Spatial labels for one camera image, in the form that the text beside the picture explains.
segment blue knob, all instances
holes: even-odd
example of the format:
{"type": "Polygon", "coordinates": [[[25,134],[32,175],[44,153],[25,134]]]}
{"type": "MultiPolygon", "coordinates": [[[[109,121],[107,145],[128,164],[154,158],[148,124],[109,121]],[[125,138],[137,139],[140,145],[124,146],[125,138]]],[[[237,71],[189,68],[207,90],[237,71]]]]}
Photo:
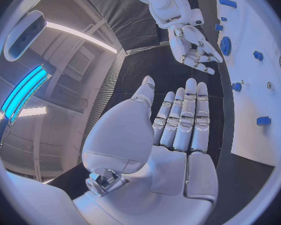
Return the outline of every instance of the blue knob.
{"type": "Polygon", "coordinates": [[[219,3],[222,5],[226,5],[226,6],[235,8],[235,9],[238,7],[237,3],[235,1],[231,1],[231,0],[219,0],[219,3]]]}
{"type": "Polygon", "coordinates": [[[223,52],[225,56],[228,56],[231,52],[231,41],[230,38],[227,36],[224,36],[222,40],[220,41],[220,49],[223,52]]]}
{"type": "Polygon", "coordinates": [[[264,125],[269,125],[271,124],[272,120],[268,116],[261,116],[257,118],[257,125],[258,126],[264,126],[264,125]]]}
{"type": "Polygon", "coordinates": [[[261,52],[259,52],[259,51],[253,52],[253,55],[254,55],[254,58],[256,58],[256,59],[258,59],[260,61],[262,61],[264,59],[264,55],[261,52]]]}
{"type": "Polygon", "coordinates": [[[237,91],[237,92],[240,92],[242,90],[242,84],[237,82],[237,83],[232,83],[232,89],[237,91]]]}
{"type": "Polygon", "coordinates": [[[215,25],[215,30],[216,30],[216,31],[222,31],[222,30],[223,30],[223,26],[220,25],[220,24],[216,24],[216,25],[215,25]]]}

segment cable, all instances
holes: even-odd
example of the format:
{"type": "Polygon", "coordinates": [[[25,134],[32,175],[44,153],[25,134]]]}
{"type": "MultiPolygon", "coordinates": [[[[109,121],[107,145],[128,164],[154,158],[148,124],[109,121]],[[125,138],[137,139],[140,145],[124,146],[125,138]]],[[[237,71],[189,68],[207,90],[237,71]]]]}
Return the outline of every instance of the cable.
{"type": "Polygon", "coordinates": [[[9,127],[9,132],[8,132],[8,134],[6,135],[6,137],[4,138],[3,142],[1,143],[1,147],[0,147],[0,156],[1,156],[1,153],[2,153],[2,150],[3,150],[4,142],[5,142],[5,140],[7,139],[7,137],[9,136],[9,134],[11,134],[11,131],[12,131],[12,127],[11,127],[9,124],[7,124],[7,125],[8,125],[8,127],[9,127]]]}
{"type": "Polygon", "coordinates": [[[84,100],[86,106],[85,106],[85,108],[83,108],[82,110],[86,109],[86,108],[89,106],[89,102],[88,102],[88,100],[85,99],[85,98],[74,97],[74,96],[72,96],[72,95],[70,95],[70,94],[67,94],[67,93],[64,92],[64,91],[61,91],[61,90],[59,90],[59,93],[64,94],[64,95],[67,95],[68,97],[70,97],[70,98],[72,98],[72,99],[81,99],[81,100],[84,100]]]}

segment blue led strip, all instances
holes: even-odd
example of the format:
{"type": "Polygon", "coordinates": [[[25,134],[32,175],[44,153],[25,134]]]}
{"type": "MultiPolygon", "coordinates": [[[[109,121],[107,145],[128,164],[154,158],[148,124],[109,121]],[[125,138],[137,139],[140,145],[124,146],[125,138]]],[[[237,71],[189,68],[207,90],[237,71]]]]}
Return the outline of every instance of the blue led strip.
{"type": "Polygon", "coordinates": [[[9,104],[8,108],[6,109],[5,116],[7,118],[11,118],[21,101],[26,97],[26,95],[30,92],[31,89],[45,76],[47,75],[46,70],[39,71],[34,77],[32,77],[24,86],[22,89],[18,91],[18,93],[15,95],[14,99],[9,104]]]}
{"type": "Polygon", "coordinates": [[[47,76],[45,76],[42,80],[40,80],[31,90],[30,92],[25,96],[25,98],[21,101],[21,103],[19,104],[19,106],[17,107],[17,109],[15,110],[15,112],[12,115],[12,118],[10,119],[10,124],[11,126],[13,126],[17,120],[17,118],[19,117],[21,111],[23,110],[23,108],[26,106],[26,104],[30,101],[30,99],[32,98],[32,96],[40,89],[40,87],[51,77],[50,74],[48,74],[47,76]]]}
{"type": "Polygon", "coordinates": [[[9,104],[11,103],[11,101],[14,99],[14,97],[16,96],[16,94],[20,91],[20,89],[32,78],[34,77],[35,74],[37,74],[40,70],[43,69],[43,66],[40,65],[38,66],[36,69],[34,69],[32,72],[30,72],[15,88],[14,90],[11,92],[11,94],[8,96],[8,98],[6,99],[6,101],[4,102],[2,108],[1,108],[1,112],[5,112],[7,107],[9,106],[9,104]]]}

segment ceiling light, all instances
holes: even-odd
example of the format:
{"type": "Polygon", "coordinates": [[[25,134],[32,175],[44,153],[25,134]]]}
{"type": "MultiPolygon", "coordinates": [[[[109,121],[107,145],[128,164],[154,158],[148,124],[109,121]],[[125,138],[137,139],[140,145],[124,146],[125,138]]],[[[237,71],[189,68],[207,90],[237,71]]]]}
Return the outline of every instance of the ceiling light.
{"type": "Polygon", "coordinates": [[[27,108],[23,109],[21,113],[19,114],[19,117],[26,117],[26,116],[32,116],[32,115],[41,115],[46,114],[46,107],[35,107],[35,108],[27,108]]]}
{"type": "Polygon", "coordinates": [[[111,47],[111,46],[105,44],[104,42],[101,42],[98,39],[95,39],[94,37],[89,36],[89,35],[87,35],[83,32],[77,31],[77,30],[69,28],[67,26],[62,26],[62,25],[59,25],[59,24],[56,24],[56,23],[53,23],[53,22],[49,22],[49,21],[46,22],[46,26],[48,28],[58,29],[58,30],[61,30],[63,32],[67,32],[69,34],[76,35],[80,38],[86,39],[86,40],[88,40],[88,41],[90,41],[94,44],[97,44],[97,45],[99,45],[99,46],[101,46],[101,47],[103,47],[103,48],[105,48],[105,49],[107,49],[107,50],[109,50],[109,51],[111,51],[115,54],[117,53],[117,50],[114,49],[113,47],[111,47]]]}

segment air vent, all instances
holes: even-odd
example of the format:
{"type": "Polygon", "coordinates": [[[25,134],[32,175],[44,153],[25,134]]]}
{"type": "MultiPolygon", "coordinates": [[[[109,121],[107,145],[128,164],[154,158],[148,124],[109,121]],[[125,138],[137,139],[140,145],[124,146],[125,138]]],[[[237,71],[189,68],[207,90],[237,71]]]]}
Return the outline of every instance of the air vent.
{"type": "Polygon", "coordinates": [[[80,75],[84,75],[95,56],[82,46],[68,62],[67,66],[80,75]]]}

